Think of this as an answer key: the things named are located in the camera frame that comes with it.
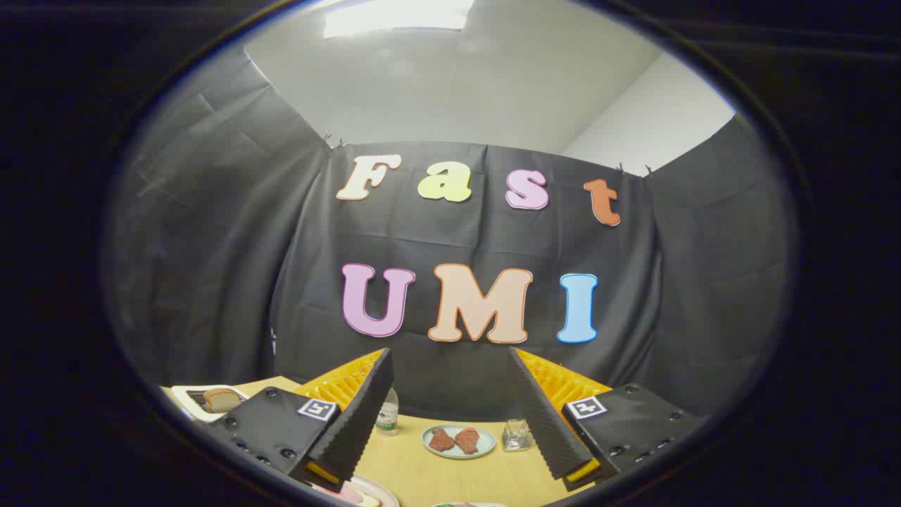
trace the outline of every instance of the glass cup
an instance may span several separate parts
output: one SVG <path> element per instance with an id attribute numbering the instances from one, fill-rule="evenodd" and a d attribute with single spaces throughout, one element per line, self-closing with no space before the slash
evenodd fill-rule
<path id="1" fill-rule="evenodd" d="M 525 419 L 510 419 L 504 426 L 501 442 L 505 451 L 524 451 L 532 446 L 532 432 Z"/>

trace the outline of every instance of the ceiling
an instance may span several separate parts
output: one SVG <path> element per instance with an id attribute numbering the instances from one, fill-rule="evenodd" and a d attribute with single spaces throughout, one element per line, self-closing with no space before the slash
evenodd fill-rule
<path id="1" fill-rule="evenodd" d="M 462 32 L 326 40 L 333 8 L 286 14 L 246 45 L 331 145 L 448 141 L 562 153 L 660 55 L 567 0 L 476 0 Z"/>

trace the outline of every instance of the water bottle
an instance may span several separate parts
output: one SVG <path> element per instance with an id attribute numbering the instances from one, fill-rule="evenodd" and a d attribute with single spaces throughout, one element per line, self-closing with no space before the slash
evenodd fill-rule
<path id="1" fill-rule="evenodd" d="M 397 401 L 397 393 L 395 392 L 394 387 L 392 387 L 388 391 L 385 402 L 382 403 L 382 410 L 378 411 L 376 429 L 379 433 L 383 435 L 397 434 L 397 409 L 399 407 L 400 403 Z"/>

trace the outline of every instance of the purple letter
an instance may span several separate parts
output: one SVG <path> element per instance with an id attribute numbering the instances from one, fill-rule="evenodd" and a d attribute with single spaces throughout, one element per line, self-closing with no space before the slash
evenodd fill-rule
<path id="1" fill-rule="evenodd" d="M 542 188 L 547 183 L 544 175 L 538 171 L 524 169 L 510 172 L 507 175 L 507 204 L 520 209 L 541 209 L 548 205 L 548 191 Z"/>
<path id="2" fill-rule="evenodd" d="M 391 336 L 404 322 L 406 287 L 416 280 L 416 275 L 408 270 L 391 268 L 385 270 L 388 282 L 388 308 L 385 318 L 375 320 L 366 315 L 366 286 L 376 270 L 366 264 L 344 264 L 344 320 L 364 335 Z"/>

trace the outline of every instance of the ceiling light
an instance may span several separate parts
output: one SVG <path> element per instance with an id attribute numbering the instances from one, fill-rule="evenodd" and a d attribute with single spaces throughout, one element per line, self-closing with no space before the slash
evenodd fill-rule
<path id="1" fill-rule="evenodd" d="M 325 38 L 393 28 L 463 29 L 474 0 L 371 0 L 325 15 Z"/>

